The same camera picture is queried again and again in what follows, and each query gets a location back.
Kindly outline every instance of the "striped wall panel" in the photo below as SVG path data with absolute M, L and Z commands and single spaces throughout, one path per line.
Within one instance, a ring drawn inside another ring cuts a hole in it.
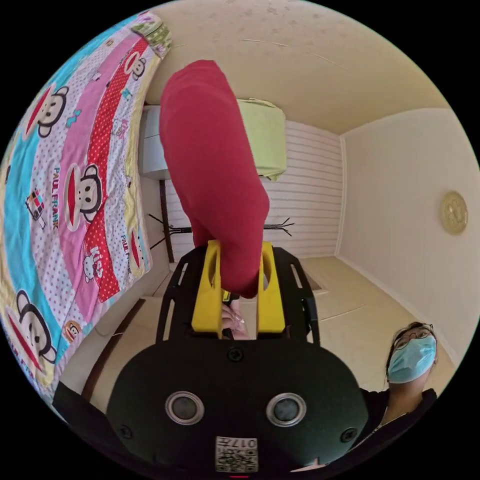
M 283 231 L 265 230 L 263 238 L 298 258 L 335 254 L 342 208 L 342 154 L 340 137 L 326 130 L 294 121 L 285 125 L 288 163 L 278 181 L 262 178 L 270 198 L 267 224 L 280 224 L 288 217 L 295 225 Z M 174 227 L 190 222 L 180 205 L 171 180 L 166 181 L 168 220 Z M 193 247 L 192 234 L 171 237 L 175 261 Z

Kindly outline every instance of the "camera lens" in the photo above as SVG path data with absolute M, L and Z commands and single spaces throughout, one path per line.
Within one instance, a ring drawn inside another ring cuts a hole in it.
M 277 427 L 292 427 L 305 416 L 307 405 L 296 393 L 280 393 L 266 406 L 266 416 Z
M 202 401 L 189 391 L 172 393 L 165 402 L 167 415 L 180 425 L 194 425 L 204 416 L 205 408 Z

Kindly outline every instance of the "white cabinet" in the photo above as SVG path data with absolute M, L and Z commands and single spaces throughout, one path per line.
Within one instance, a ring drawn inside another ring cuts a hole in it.
M 138 137 L 138 171 L 142 177 L 169 179 L 164 149 L 159 135 L 160 106 L 145 105 Z

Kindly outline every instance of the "ceiling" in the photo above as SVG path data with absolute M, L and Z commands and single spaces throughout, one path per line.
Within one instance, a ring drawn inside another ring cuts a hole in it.
M 198 59 L 215 60 L 238 98 L 343 134 L 388 115 L 449 108 L 430 79 L 389 41 L 355 20 L 303 0 L 178 0 L 153 9 L 173 46 L 146 101 Z

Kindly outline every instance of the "red sock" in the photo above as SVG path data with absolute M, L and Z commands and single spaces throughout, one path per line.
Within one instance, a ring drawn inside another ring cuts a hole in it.
M 160 105 L 165 161 L 193 242 L 218 240 L 222 288 L 254 297 L 270 206 L 227 78 L 214 61 L 195 61 L 171 76 Z

